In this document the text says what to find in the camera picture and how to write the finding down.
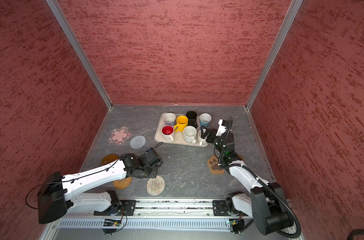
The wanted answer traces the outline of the beige woven spiral coaster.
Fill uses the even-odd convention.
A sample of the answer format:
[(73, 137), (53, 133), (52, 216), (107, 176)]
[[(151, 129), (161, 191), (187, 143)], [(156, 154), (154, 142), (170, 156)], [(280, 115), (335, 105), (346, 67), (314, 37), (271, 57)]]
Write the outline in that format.
[(165, 189), (165, 180), (161, 176), (156, 176), (154, 179), (149, 179), (147, 182), (147, 192), (152, 196), (160, 195)]

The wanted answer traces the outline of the grey round coaster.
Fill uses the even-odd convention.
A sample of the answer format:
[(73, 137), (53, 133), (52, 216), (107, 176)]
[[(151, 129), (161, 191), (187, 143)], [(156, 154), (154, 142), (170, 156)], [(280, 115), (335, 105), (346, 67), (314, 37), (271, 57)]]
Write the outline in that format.
[(146, 138), (144, 136), (135, 136), (130, 141), (130, 147), (134, 150), (141, 149), (146, 145)]

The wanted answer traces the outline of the brown paw coaster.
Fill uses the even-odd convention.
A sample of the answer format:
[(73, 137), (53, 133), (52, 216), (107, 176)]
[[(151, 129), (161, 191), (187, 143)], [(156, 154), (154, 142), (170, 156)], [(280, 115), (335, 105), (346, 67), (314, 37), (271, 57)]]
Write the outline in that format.
[(210, 173), (213, 175), (223, 175), (225, 170), (219, 166), (219, 161), (216, 156), (211, 156), (207, 161)]

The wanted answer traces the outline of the brown woven rattan coaster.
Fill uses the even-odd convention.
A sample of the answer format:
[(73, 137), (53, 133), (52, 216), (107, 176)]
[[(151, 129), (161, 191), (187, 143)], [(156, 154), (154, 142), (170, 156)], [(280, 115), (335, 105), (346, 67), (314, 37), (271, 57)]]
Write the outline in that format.
[(113, 186), (118, 190), (122, 190), (127, 188), (131, 182), (132, 182), (132, 177), (128, 177), (122, 180), (113, 181)]

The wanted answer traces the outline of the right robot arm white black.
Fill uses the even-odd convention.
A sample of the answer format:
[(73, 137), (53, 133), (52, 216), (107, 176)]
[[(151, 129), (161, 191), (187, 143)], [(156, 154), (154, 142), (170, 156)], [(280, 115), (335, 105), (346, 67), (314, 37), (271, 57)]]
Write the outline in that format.
[(235, 177), (249, 192), (228, 198), (230, 210), (245, 213), (253, 219), (262, 235), (278, 233), (289, 239), (301, 236), (298, 217), (289, 207), (283, 188), (278, 183), (269, 183), (246, 166), (235, 152), (234, 135), (230, 127), (219, 130), (201, 127), (200, 137), (213, 144), (219, 152), (218, 165)]

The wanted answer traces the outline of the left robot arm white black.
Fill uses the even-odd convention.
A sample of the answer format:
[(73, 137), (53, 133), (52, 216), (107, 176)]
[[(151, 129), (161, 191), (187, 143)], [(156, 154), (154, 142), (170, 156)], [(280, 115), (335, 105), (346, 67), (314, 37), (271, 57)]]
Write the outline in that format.
[(155, 151), (148, 149), (143, 155), (114, 155), (111, 163), (85, 172), (61, 175), (50, 174), (37, 193), (39, 224), (54, 222), (69, 211), (75, 210), (81, 202), (81, 194), (109, 182), (132, 178), (156, 178), (163, 160)]

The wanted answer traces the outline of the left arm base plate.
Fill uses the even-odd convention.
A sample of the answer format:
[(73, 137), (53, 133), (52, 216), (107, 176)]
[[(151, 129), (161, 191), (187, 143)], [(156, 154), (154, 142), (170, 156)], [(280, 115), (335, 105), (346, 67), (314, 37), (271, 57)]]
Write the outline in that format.
[(119, 204), (113, 203), (103, 212), (94, 211), (94, 216), (133, 216), (136, 203), (136, 200), (121, 200)]

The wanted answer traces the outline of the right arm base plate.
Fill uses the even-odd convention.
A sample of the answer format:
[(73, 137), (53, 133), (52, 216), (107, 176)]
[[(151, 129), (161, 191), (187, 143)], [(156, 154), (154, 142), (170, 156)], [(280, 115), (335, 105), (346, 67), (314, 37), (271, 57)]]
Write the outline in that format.
[(213, 212), (216, 217), (244, 217), (252, 218), (252, 203), (248, 199), (235, 198), (227, 200), (213, 200)]

